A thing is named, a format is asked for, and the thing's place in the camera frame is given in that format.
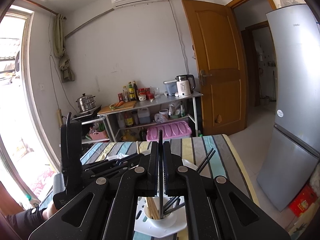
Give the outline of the person left hand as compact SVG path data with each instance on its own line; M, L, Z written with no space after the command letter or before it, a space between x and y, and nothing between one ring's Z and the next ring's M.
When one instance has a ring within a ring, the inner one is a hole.
M54 202L51 201L48 206L42 210L42 218L44 221L47 221L55 213L57 213L57 208L55 207Z

